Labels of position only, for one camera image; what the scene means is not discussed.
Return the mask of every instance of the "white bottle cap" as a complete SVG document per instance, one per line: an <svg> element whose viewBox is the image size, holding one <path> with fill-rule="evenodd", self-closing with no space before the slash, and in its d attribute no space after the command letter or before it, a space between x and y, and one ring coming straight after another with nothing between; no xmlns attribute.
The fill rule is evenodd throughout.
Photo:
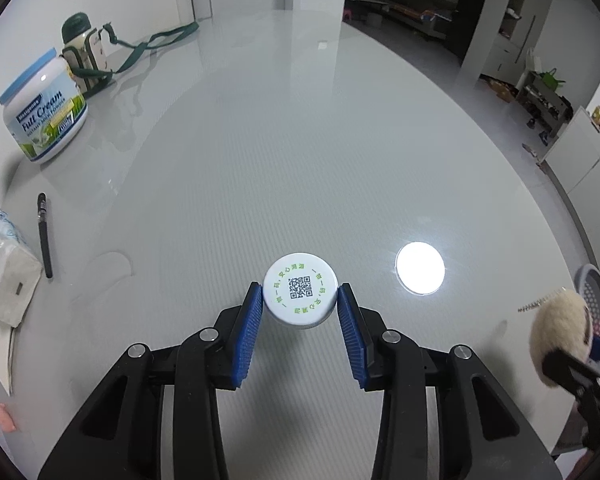
<svg viewBox="0 0 600 480"><path fill-rule="evenodd" d="M293 328L320 325L333 310L338 280L327 262L307 253L282 256L267 271L264 302L279 322Z"/></svg>

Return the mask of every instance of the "product label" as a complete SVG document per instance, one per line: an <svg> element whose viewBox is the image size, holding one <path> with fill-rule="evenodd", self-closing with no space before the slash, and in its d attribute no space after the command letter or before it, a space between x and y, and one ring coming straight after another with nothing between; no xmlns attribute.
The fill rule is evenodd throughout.
<svg viewBox="0 0 600 480"><path fill-rule="evenodd" d="M29 159L38 160L71 130L85 109L84 97L67 71L35 96L7 127Z"/></svg>

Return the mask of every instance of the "green bottle cap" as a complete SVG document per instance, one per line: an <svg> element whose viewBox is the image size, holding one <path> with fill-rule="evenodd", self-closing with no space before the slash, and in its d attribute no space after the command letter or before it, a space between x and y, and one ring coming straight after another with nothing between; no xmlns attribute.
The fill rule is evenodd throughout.
<svg viewBox="0 0 600 480"><path fill-rule="evenodd" d="M62 24L62 41L69 43L73 38L90 29L89 17L84 12L77 12Z"/></svg>

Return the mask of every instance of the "gray tile floor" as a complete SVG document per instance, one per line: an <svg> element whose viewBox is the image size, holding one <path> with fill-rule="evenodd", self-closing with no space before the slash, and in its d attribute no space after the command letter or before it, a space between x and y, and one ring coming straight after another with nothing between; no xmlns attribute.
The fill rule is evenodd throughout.
<svg viewBox="0 0 600 480"><path fill-rule="evenodd" d="M460 70L458 58L441 43L425 40L421 34L391 20L382 20L381 28L369 27L362 22L352 22L352 25L420 70L451 96L489 136L536 200L554 232L571 275L589 263L578 230L557 189L522 147L525 143L539 155L546 151L538 137L539 126L536 130L526 126L529 114L517 103L502 101L483 81L478 81L469 91L456 92L454 86Z"/></svg>

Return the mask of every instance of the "black pen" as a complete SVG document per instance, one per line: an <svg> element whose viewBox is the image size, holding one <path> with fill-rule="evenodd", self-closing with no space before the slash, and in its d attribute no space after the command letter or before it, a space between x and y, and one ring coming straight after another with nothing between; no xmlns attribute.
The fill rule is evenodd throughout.
<svg viewBox="0 0 600 480"><path fill-rule="evenodd" d="M45 264L45 274L51 279L54 276L51 270L51 255L49 254L49 238L46 232L46 195L38 195L38 231L40 232L40 248L42 249L42 262Z"/></svg>

